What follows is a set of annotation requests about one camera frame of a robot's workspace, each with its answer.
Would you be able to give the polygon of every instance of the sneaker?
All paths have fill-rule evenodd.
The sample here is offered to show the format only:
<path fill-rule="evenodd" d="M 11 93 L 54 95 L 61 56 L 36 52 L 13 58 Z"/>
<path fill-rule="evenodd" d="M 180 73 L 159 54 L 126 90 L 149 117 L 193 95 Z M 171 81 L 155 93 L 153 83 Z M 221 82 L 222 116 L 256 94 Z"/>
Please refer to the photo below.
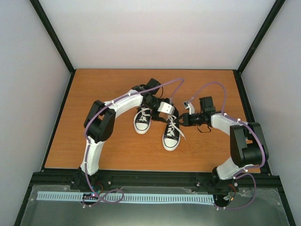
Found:
<path fill-rule="evenodd" d="M 177 110 L 175 110 L 173 115 L 167 117 L 167 125 L 162 137 L 163 146 L 167 151 L 173 151 L 177 148 L 180 143 L 181 135 L 185 138 L 183 132 L 179 129 L 180 125 L 174 123 L 174 120 L 177 117 L 179 117 L 179 112 Z"/>
<path fill-rule="evenodd" d="M 151 109 L 139 107 L 138 112 L 134 117 L 134 128 L 137 133 L 146 133 L 151 126 Z"/>

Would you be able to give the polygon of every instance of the shoelace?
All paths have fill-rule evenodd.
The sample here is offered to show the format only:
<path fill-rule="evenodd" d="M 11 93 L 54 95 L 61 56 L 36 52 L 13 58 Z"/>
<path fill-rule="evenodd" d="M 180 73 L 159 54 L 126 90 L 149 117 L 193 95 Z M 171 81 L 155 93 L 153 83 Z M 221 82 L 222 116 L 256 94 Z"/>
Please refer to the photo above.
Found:
<path fill-rule="evenodd" d="M 169 115 L 169 116 L 167 117 L 167 121 L 168 121 L 167 136 L 174 137 L 174 136 L 175 136 L 174 130 L 176 129 L 177 131 L 179 131 L 179 133 L 182 135 L 182 137 L 184 137 L 184 139 L 186 140 L 186 137 L 185 137 L 185 135 L 183 134 L 183 132 L 180 131 L 180 129 L 177 128 L 176 125 L 174 124 L 174 120 L 175 120 L 176 118 L 177 118 L 177 117 L 175 117 L 174 115 Z"/>
<path fill-rule="evenodd" d="M 134 117 L 134 123 L 135 123 L 135 121 L 136 121 L 137 116 L 138 116 L 140 113 L 141 113 L 141 116 L 140 116 L 140 118 L 138 119 L 138 121 L 145 121 L 145 122 L 147 122 L 147 118 L 146 118 L 146 117 L 150 116 L 150 114 L 146 114 L 146 113 L 145 113 L 145 111 L 147 111 L 147 110 L 150 110 L 150 108 L 146 108 L 146 107 L 141 108 L 141 110 L 138 111 L 138 113 L 137 113 L 137 114 L 135 115 L 135 117 Z"/>

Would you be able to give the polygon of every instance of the shoe sole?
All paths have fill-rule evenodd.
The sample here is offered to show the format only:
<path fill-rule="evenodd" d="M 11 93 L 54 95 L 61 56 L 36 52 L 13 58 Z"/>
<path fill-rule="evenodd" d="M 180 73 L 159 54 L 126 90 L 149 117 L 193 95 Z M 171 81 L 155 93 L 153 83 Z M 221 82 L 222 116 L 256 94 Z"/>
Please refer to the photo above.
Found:
<path fill-rule="evenodd" d="M 134 129 L 136 130 L 136 132 L 138 134 L 145 134 L 150 129 L 150 127 L 151 127 L 151 121 L 149 123 L 149 126 L 145 130 L 139 130 L 139 129 L 137 129 L 137 127 L 136 127 L 136 125 L 134 123 Z"/>
<path fill-rule="evenodd" d="M 165 150 L 170 151 L 170 152 L 177 148 L 177 146 L 178 146 L 179 143 L 180 143 L 180 140 L 181 140 L 181 137 L 179 137 L 179 141 L 178 141 L 178 143 L 176 144 L 176 146 L 174 146 L 174 147 L 167 147 L 167 146 L 165 145 L 165 143 L 164 143 L 164 134 L 163 134 L 163 136 L 162 136 L 162 144 L 163 144 L 163 147 L 164 147 Z"/>

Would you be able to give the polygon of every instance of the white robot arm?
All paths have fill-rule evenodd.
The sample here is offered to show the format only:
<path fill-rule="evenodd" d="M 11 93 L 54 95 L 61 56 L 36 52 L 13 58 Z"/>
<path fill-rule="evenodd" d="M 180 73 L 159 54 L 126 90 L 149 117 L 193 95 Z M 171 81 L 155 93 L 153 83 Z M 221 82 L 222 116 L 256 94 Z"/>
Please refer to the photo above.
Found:
<path fill-rule="evenodd" d="M 143 87 L 137 86 L 135 89 L 131 89 L 126 93 L 127 97 L 114 102 L 100 102 L 95 101 L 91 107 L 91 110 L 88 114 L 88 117 L 85 121 L 85 127 L 90 119 L 97 113 L 99 110 L 111 103 L 104 111 L 103 119 L 96 118 L 90 127 L 87 130 L 87 135 L 90 141 L 87 140 L 86 150 L 84 155 L 84 160 L 80 165 L 82 171 L 85 171 L 85 165 L 87 165 L 87 174 L 93 175 L 98 171 L 98 163 L 101 156 L 101 151 L 105 141 L 111 136 L 113 132 L 115 119 L 120 116 L 122 113 L 128 111 L 131 108 L 138 107 L 142 104 L 151 108 L 153 110 L 153 118 L 158 117 L 159 112 L 172 114 L 174 112 L 174 107 L 169 103 L 169 99 L 167 98 L 157 98 L 152 93 L 146 93 L 145 95 L 137 94 L 138 91 L 142 90 Z"/>
<path fill-rule="evenodd" d="M 191 103 L 184 102 L 189 113 L 182 114 L 176 121 L 182 126 L 197 126 L 207 124 L 209 127 L 219 129 L 230 136 L 230 154 L 231 157 L 222 165 L 213 169 L 213 174 L 217 181 L 233 179 L 241 170 L 247 172 L 248 167 L 258 165 L 262 162 L 261 150 L 252 134 L 238 121 L 227 114 L 217 112 L 213 105 L 212 97 L 203 97 L 199 99 L 201 112 L 194 113 Z M 269 153 L 263 137 L 262 129 L 257 122 L 243 122 L 253 130 L 264 149 L 265 159 L 268 159 Z"/>

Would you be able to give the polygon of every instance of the wooden tabletop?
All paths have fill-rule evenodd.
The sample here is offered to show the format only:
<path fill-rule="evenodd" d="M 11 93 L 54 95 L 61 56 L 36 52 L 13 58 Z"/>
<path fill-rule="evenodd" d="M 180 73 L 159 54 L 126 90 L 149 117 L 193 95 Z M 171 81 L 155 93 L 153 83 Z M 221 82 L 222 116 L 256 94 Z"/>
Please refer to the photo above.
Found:
<path fill-rule="evenodd" d="M 125 94 L 135 85 L 145 84 L 150 78 L 165 83 L 176 78 L 185 82 L 174 96 L 180 114 L 187 112 L 183 102 L 189 100 L 204 84 L 221 82 L 227 90 L 225 112 L 245 120 L 245 114 L 232 71 L 228 70 L 132 70 L 132 69 L 78 69 L 75 73 L 66 104 L 46 161 L 46 168 L 78 168 L 83 160 L 86 140 L 84 121 L 92 103 L 108 101 Z M 179 83 L 164 87 L 163 97 L 170 97 Z M 198 98 L 212 96 L 216 110 L 220 110 L 223 90 L 210 85 L 193 101 L 200 111 Z M 152 121 L 144 135 L 135 132 L 133 118 L 136 109 L 119 116 L 114 132 L 103 147 L 99 168 L 103 170 L 155 170 L 211 172 L 215 166 L 230 157 L 229 136 L 213 129 L 200 133 L 196 127 L 180 127 L 187 140 L 181 138 L 172 152 L 162 145 L 166 124 Z"/>

